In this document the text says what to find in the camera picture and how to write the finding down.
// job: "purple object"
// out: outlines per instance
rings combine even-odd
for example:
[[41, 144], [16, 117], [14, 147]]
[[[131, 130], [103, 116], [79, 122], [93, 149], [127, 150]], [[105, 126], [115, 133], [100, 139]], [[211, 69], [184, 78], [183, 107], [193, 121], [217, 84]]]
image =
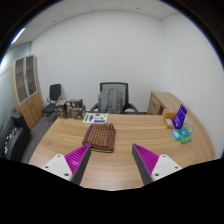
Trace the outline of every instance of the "purple object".
[[105, 120], [95, 120], [94, 123], [105, 123]]
[[87, 149], [89, 148], [90, 144], [84, 145], [78, 149], [73, 150], [72, 152], [66, 154], [65, 160], [74, 175], [80, 166], [83, 157], [86, 154]]
[[91, 121], [93, 119], [93, 115], [91, 115], [90, 117], [89, 117], [89, 121]]
[[146, 148], [143, 148], [140, 145], [134, 144], [134, 146], [139, 156], [141, 157], [142, 162], [145, 165], [145, 168], [147, 169], [149, 175], [151, 176], [152, 171], [159, 159], [159, 155], [155, 154], [154, 152], [151, 152], [150, 150]]
[[172, 123], [175, 129], [181, 129], [184, 123], [185, 116], [187, 114], [187, 109], [181, 104], [176, 116], [174, 117]]

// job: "white wall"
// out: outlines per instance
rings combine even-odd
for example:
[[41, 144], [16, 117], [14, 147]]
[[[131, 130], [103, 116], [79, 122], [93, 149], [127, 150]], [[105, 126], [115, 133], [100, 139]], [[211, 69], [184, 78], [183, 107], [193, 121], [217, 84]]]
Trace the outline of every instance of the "white wall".
[[224, 74], [206, 37], [182, 15], [162, 21], [128, 12], [99, 12], [62, 22], [36, 38], [44, 100], [61, 83], [63, 98], [97, 102], [99, 83], [128, 82], [130, 102], [147, 111], [151, 91], [169, 91], [204, 125], [220, 158], [224, 148]]
[[207, 130], [219, 159], [224, 148], [224, 73], [213, 47], [182, 15], [162, 20], [163, 88], [176, 95]]
[[100, 82], [129, 83], [129, 102], [147, 111], [158, 89], [163, 50], [159, 20], [129, 12], [99, 12], [62, 22], [32, 43], [44, 101], [61, 83], [63, 98], [97, 103]]

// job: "ceiling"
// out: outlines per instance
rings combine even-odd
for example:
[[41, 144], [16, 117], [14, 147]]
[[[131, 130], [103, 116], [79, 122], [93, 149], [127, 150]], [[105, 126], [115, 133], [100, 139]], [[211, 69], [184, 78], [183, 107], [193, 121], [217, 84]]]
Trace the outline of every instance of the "ceiling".
[[42, 11], [27, 23], [25, 31], [10, 48], [33, 41], [44, 31], [67, 19], [100, 11], [134, 12], [159, 20], [179, 13], [158, 0], [64, 0]]

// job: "office desk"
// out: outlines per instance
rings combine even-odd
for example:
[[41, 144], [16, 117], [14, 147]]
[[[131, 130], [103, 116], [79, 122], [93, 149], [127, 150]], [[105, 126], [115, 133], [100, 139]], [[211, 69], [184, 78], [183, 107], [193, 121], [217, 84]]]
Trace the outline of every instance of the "office desk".
[[[92, 151], [80, 186], [105, 190], [142, 187], [132, 156], [132, 143], [158, 155], [167, 154], [182, 168], [214, 159], [207, 132], [189, 109], [188, 113], [196, 133], [192, 134], [193, 140], [185, 144], [174, 139], [171, 134], [174, 129], [167, 129], [160, 115], [109, 114], [108, 123], [113, 123], [116, 129], [115, 150], [113, 153]], [[37, 146], [29, 164], [42, 167], [56, 154], [65, 155], [81, 147], [89, 126], [80, 120], [58, 118]]]

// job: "black chair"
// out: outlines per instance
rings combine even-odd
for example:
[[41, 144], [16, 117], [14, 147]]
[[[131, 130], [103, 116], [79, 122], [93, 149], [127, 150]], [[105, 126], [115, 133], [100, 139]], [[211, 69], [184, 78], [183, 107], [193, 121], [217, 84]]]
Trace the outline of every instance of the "black chair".
[[[123, 113], [127, 109], [133, 109], [135, 111], [135, 114], [139, 114], [136, 107], [129, 103], [129, 94], [128, 94], [128, 83], [123, 82], [101, 82], [100, 83], [100, 92], [103, 89], [119, 89], [123, 93]], [[90, 113], [93, 113], [95, 109], [98, 109], [99, 112], [99, 103], [95, 104], [92, 109], [90, 110]]]
[[56, 103], [61, 99], [61, 84], [54, 84], [50, 86], [50, 95], [46, 100], [46, 107], [42, 110], [46, 117], [49, 117], [52, 113], [56, 112]]
[[22, 162], [31, 136], [32, 133], [22, 114], [14, 112], [9, 115], [0, 131], [0, 158]]

